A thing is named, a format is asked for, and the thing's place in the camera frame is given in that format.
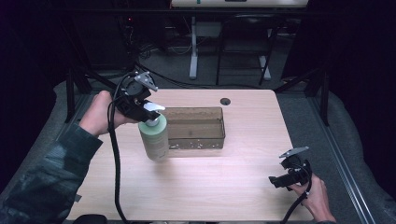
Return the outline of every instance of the table top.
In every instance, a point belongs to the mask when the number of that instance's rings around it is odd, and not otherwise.
[[[222,105],[220,99],[231,100]],[[268,176],[284,175],[279,155],[292,148],[276,95],[264,90],[159,90],[148,98],[168,107],[221,106],[223,149],[170,149],[165,161],[148,159],[137,124],[117,130],[120,204],[129,220],[281,220],[297,196],[276,189]],[[120,219],[114,205],[115,168],[108,134],[78,190],[67,219],[102,214]],[[290,220],[312,216],[298,206]]]
[[[308,0],[172,0],[172,7],[306,7]]]

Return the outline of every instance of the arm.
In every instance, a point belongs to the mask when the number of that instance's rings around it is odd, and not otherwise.
[[[0,223],[62,223],[67,218],[90,161],[102,145],[96,136],[107,132],[110,102],[107,91],[96,95],[79,126],[73,124],[19,179],[4,201]],[[115,114],[116,127],[132,121]]]
[[[305,184],[303,186],[291,185],[299,196],[306,190]],[[312,187],[309,192],[308,198],[303,200],[305,206],[314,217],[317,223],[335,223],[335,217],[332,215],[329,207],[329,199],[327,197],[327,189],[324,181],[316,175],[312,174]]]

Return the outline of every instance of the gray carpet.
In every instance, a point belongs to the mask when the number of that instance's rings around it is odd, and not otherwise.
[[[200,59],[198,64],[198,78],[189,80],[190,55],[175,54],[170,50],[167,54],[160,51],[152,51],[146,60],[140,62],[152,69],[153,71],[163,74],[172,79],[188,82],[197,85],[205,85],[208,88],[246,88],[245,85],[257,86],[259,77],[254,76],[224,76],[221,77],[220,83],[224,86],[214,87],[216,56],[213,48],[214,40],[206,40],[200,46]],[[280,75],[283,64],[286,61],[287,53],[292,43],[291,39],[280,37],[277,40],[274,57],[270,62],[270,71],[272,80],[265,82],[261,88],[272,90],[280,85]],[[163,89],[180,88],[171,84],[162,78],[153,76],[157,85]],[[91,80],[95,91],[105,89],[102,84]],[[239,86],[227,86],[226,84],[237,83]],[[353,121],[345,111],[342,102],[331,94],[329,103],[329,122],[330,130],[337,146],[341,151],[346,165],[354,177],[362,198],[367,203],[370,213],[374,220],[364,220],[360,213],[357,212],[354,201],[352,200],[351,191],[346,187],[347,183],[340,175],[340,170],[336,167],[336,158],[334,157],[331,143],[329,143],[326,133],[323,131],[322,123],[316,117],[317,109],[315,99],[307,99],[302,95],[301,89],[304,84],[299,84],[293,90],[287,93],[277,95],[282,114],[286,121],[290,138],[295,147],[310,147],[310,150],[302,153],[305,159],[311,162],[313,171],[326,182],[329,191],[330,205],[333,214],[339,223],[396,223],[396,203],[386,192],[384,192],[365,165],[362,159],[362,149],[359,135]],[[14,181],[20,174],[39,160],[48,149],[50,142],[54,141],[57,135],[62,131],[64,119],[66,118],[66,97],[65,85],[60,84],[55,88],[57,92],[57,103],[42,133],[37,138],[35,145],[32,147],[26,160],[23,162],[20,170],[16,173],[15,178],[11,180],[6,190],[0,195],[0,200],[4,199],[7,191],[12,187]],[[109,221],[109,223],[120,223],[120,221]],[[293,223],[313,223],[313,222],[293,222]]]

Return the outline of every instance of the hand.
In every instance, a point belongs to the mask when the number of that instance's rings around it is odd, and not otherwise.
[[[293,184],[290,185],[289,188],[293,189],[300,196],[305,192],[307,186],[308,183],[302,186]],[[326,185],[324,184],[323,180],[314,174],[312,174],[311,190],[307,196],[307,199],[303,200],[303,206],[309,210],[316,222],[336,222],[335,217],[330,212]]]
[[[107,109],[111,103],[111,95],[108,91],[100,91],[93,97],[90,107],[85,112],[79,126],[88,133],[99,136],[108,133]],[[117,109],[114,114],[114,128],[124,123],[137,123],[136,120],[124,117]]]

